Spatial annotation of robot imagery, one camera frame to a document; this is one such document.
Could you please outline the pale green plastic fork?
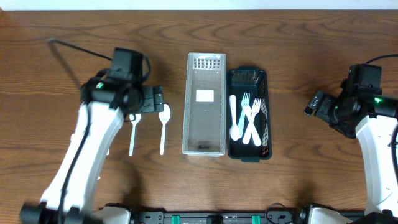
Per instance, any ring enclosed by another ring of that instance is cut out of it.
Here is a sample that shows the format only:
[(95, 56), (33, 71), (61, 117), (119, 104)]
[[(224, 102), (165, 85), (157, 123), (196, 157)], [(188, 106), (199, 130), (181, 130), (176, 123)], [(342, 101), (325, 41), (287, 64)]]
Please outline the pale green plastic fork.
[(242, 136), (243, 136), (244, 119), (246, 116), (244, 114), (244, 107), (249, 104), (249, 101), (250, 101), (250, 94), (244, 93), (242, 100), (241, 100), (241, 114), (240, 114), (239, 121), (238, 121), (239, 138), (242, 138)]

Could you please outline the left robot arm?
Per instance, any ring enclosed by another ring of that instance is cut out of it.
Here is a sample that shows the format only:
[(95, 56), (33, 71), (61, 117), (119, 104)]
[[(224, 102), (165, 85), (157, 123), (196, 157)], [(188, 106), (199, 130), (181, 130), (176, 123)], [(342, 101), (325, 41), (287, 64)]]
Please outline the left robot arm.
[(93, 210), (96, 185), (109, 148), (128, 116), (163, 111), (161, 86), (145, 86), (152, 69), (146, 55), (115, 48), (110, 68), (81, 87), (82, 104), (64, 160), (38, 206), (24, 204), (22, 223), (133, 223), (118, 204)]

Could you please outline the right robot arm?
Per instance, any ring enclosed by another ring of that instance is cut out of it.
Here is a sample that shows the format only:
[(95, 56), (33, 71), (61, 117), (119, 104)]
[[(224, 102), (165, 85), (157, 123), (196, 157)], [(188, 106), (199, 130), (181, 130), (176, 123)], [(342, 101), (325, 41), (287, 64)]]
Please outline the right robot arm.
[(352, 65), (339, 96), (318, 91), (304, 113), (359, 141), (366, 208), (357, 223), (397, 223), (397, 100), (382, 96), (382, 68)]

